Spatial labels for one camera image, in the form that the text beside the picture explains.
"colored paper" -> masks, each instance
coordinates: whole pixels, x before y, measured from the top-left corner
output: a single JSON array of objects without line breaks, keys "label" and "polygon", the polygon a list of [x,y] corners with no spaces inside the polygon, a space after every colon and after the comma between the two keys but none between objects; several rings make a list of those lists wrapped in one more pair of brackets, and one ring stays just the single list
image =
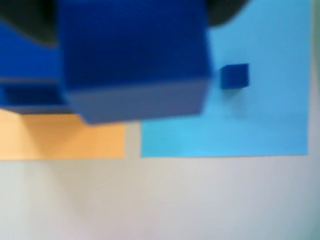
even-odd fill
[{"label": "colored paper", "polygon": [[124,123],[87,126],[75,114],[0,110],[0,160],[123,158]]},{"label": "colored paper", "polygon": [[208,31],[212,67],[249,63],[249,86],[221,90],[217,74],[198,116],[142,123],[143,157],[308,153],[310,1],[253,0]]}]

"white surface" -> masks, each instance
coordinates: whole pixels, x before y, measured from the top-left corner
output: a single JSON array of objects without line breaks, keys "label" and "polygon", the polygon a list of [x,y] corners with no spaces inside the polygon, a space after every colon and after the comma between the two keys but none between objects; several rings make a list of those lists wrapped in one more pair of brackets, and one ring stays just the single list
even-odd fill
[{"label": "white surface", "polygon": [[320,240],[320,99],[309,155],[0,162],[0,240]]}]

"blue rectangle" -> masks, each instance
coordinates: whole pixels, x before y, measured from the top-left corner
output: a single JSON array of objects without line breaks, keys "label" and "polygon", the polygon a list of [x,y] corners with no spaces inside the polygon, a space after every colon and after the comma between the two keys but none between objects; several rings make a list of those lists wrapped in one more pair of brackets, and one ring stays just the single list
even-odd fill
[{"label": "blue rectangle", "polygon": [[249,63],[250,86],[214,79],[202,115],[144,121],[143,157],[308,153],[311,3],[253,0],[211,29],[215,68]]}]

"blue block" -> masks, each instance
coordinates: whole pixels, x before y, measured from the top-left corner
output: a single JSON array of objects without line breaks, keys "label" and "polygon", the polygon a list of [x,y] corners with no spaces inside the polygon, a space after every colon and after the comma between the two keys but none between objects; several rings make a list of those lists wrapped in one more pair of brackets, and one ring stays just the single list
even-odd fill
[{"label": "blue block", "polygon": [[72,113],[59,89],[58,48],[46,48],[0,22],[0,108],[19,114]]},{"label": "blue block", "polygon": [[220,87],[223,90],[249,86],[249,64],[226,65],[221,69]]},{"label": "blue block", "polygon": [[204,0],[60,0],[63,86],[90,124],[197,114],[211,70]]},{"label": "blue block", "polygon": [[211,69],[199,0],[58,0],[59,47],[0,23],[0,108],[90,124],[197,114]]}]

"dark blue surface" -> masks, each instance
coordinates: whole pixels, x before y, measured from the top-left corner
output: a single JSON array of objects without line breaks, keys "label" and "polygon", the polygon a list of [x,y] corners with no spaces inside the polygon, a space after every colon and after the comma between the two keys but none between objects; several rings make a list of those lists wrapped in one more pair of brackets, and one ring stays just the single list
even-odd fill
[{"label": "dark blue surface", "polygon": [[199,113],[210,78],[199,0],[60,0],[64,87],[91,124]]},{"label": "dark blue surface", "polygon": [[249,64],[231,64],[221,69],[220,87],[223,90],[249,86]]}]

